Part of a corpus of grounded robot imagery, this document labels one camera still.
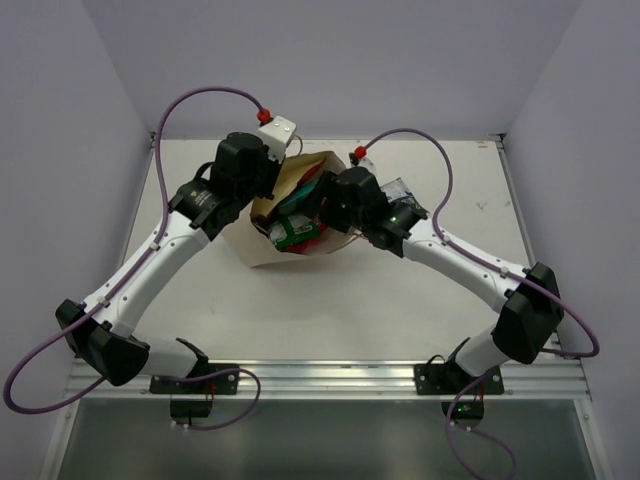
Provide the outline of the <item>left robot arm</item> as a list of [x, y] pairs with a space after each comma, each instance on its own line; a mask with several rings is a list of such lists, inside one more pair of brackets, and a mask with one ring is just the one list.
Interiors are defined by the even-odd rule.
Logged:
[[114, 386], [138, 375], [172, 377], [185, 392], [208, 379], [205, 355], [193, 344], [135, 337], [154, 298], [194, 255], [212, 242], [256, 197], [269, 198], [286, 145], [265, 135], [231, 133], [213, 161], [168, 202], [168, 218], [102, 287], [55, 311], [71, 350]]

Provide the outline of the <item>beige paper bag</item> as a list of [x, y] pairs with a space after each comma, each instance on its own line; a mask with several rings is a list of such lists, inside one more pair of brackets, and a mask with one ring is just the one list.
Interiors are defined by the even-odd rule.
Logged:
[[332, 150], [301, 153], [285, 160], [273, 198], [257, 198], [222, 237], [247, 267], [335, 253], [353, 243], [359, 234], [328, 227], [318, 214], [305, 214], [303, 204], [324, 173], [338, 174], [345, 163]]

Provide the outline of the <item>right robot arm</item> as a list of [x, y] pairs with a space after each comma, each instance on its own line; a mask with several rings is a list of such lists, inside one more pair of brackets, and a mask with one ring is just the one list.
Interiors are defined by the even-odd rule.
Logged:
[[374, 247], [434, 269], [497, 313], [494, 325], [464, 340], [447, 359], [445, 379], [454, 391], [470, 391], [486, 371], [509, 360], [532, 363], [564, 317], [554, 301], [559, 288], [550, 267], [493, 258], [456, 236], [437, 233], [401, 179], [380, 185], [364, 167], [325, 172], [303, 211], [331, 229], [356, 230]]

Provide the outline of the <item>blue snack packet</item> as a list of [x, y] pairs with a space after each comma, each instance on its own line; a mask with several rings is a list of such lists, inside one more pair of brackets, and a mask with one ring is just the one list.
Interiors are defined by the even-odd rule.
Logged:
[[381, 186], [381, 190], [386, 195], [390, 203], [404, 203], [410, 205], [414, 210], [419, 211], [425, 218], [429, 212], [418, 202], [409, 187], [401, 177], [396, 178]]

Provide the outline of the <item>teal Fox's candy packet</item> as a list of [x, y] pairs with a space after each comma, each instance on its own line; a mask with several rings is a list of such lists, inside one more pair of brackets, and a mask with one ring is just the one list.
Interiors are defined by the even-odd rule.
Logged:
[[288, 197], [278, 204], [277, 213], [279, 215], [291, 215], [299, 212], [306, 198], [314, 190], [317, 183], [317, 180], [311, 181], [294, 190]]

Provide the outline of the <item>green snack packet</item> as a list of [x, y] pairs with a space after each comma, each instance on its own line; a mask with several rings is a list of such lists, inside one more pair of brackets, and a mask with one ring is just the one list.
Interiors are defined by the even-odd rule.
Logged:
[[281, 252], [321, 235], [319, 224], [305, 215], [295, 213], [277, 219], [268, 230], [271, 244]]

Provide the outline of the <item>red Real crisps packet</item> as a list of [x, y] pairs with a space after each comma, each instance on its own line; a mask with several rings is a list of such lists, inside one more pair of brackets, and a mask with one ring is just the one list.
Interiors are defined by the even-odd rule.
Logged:
[[321, 255], [326, 251], [327, 241], [328, 238], [325, 235], [309, 238], [303, 242], [287, 246], [285, 252], [305, 256]]

